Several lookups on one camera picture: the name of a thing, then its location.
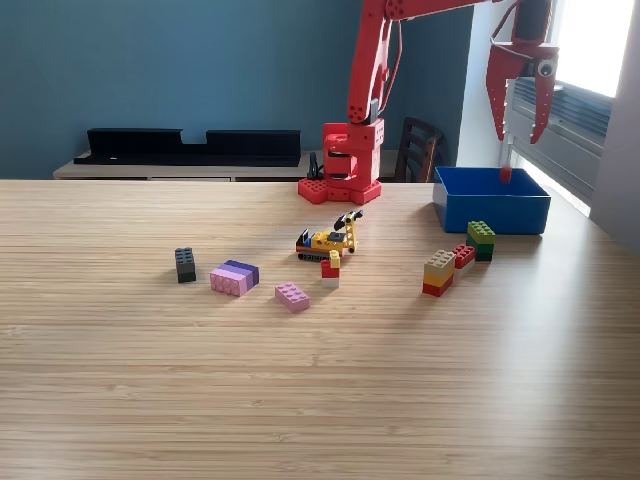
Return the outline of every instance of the yellow lego vehicle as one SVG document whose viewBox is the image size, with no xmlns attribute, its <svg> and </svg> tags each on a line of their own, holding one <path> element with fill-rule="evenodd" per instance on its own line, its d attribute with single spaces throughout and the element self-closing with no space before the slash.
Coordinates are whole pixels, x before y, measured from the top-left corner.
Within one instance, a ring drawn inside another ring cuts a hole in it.
<svg viewBox="0 0 640 480">
<path fill-rule="evenodd" d="M 349 250 L 349 253 L 355 253 L 356 248 L 358 248 L 355 223 L 363 215 L 364 212 L 362 210 L 349 212 L 336 221 L 333 229 L 341 230 L 344 228 L 346 233 L 325 230 L 309 235 L 309 229 L 305 229 L 296 242 L 298 258 L 300 260 L 320 262 L 329 258 L 331 250 L 337 250 L 340 256 L 342 256 L 345 248 Z"/>
</svg>

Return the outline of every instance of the green lego brick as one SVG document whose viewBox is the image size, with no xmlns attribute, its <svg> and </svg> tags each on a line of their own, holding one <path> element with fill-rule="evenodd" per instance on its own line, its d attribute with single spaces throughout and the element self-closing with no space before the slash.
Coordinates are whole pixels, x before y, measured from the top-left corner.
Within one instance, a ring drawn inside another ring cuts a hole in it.
<svg viewBox="0 0 640 480">
<path fill-rule="evenodd" d="M 467 235 L 471 235 L 480 245 L 496 243 L 496 234 L 484 222 L 469 222 Z"/>
<path fill-rule="evenodd" d="M 476 262 L 490 262 L 493 260 L 492 253 L 476 253 Z"/>
<path fill-rule="evenodd" d="M 476 249 L 476 255 L 478 253 L 493 254 L 493 243 L 478 243 L 469 234 L 467 234 L 467 245 Z"/>
</svg>

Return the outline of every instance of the robotic arm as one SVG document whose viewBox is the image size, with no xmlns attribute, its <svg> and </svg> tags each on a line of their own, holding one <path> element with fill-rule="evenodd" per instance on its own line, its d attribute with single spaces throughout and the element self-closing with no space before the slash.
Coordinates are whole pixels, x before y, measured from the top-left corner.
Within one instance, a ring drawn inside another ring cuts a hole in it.
<svg viewBox="0 0 640 480">
<path fill-rule="evenodd" d="M 363 0 L 349 88 L 349 121 L 324 126 L 324 178 L 301 180 L 300 195 L 313 203 L 332 200 L 360 205 L 380 195 L 377 179 L 384 120 L 379 114 L 386 107 L 402 54 L 400 22 L 486 1 L 489 0 Z M 491 39 L 486 82 L 500 140 L 504 139 L 505 98 L 510 79 L 535 78 L 536 123 L 531 143 L 538 141 L 547 126 L 558 58 L 557 47 L 543 44 L 550 23 L 551 1 L 515 0 Z M 514 9 L 511 42 L 496 43 L 496 35 Z M 390 71 L 389 41 L 394 23 L 399 36 L 398 54 Z"/>
<path fill-rule="evenodd" d="M 347 116 L 351 123 L 367 124 L 386 107 L 402 55 L 401 20 L 431 15 L 483 3 L 489 0 L 365 0 L 360 19 Z M 493 3 L 503 0 L 491 0 Z M 511 42 L 494 39 L 508 16 L 516 9 Z M 492 38 L 487 69 L 487 90 L 500 140 L 504 139 L 506 81 L 519 77 L 536 78 L 536 125 L 531 143 L 536 143 L 547 126 L 557 70 L 558 48 L 543 45 L 551 19 L 551 0 L 516 0 L 505 14 Z M 398 25 L 399 51 L 390 73 L 387 67 L 390 31 Z"/>
</svg>

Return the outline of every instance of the red robot base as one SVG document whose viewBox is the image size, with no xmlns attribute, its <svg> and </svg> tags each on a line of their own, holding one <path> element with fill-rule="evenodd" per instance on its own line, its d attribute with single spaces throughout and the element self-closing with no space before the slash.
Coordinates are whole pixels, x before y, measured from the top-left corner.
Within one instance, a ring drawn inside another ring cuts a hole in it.
<svg viewBox="0 0 640 480">
<path fill-rule="evenodd" d="M 324 176 L 298 182 L 298 194 L 311 203 L 352 202 L 364 205 L 382 192 L 380 149 L 384 120 L 371 125 L 327 123 L 322 131 Z"/>
</svg>

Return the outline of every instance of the blue bin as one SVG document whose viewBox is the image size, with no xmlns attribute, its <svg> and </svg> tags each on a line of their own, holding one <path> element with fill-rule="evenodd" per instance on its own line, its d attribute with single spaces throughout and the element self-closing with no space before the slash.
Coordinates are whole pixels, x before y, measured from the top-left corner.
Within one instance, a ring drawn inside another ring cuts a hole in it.
<svg viewBox="0 0 640 480">
<path fill-rule="evenodd" d="M 433 203 L 447 233 L 467 231 L 470 221 L 484 221 L 503 235 L 544 232 L 551 197 L 521 168 L 511 183 L 500 183 L 499 168 L 436 167 Z"/>
</svg>

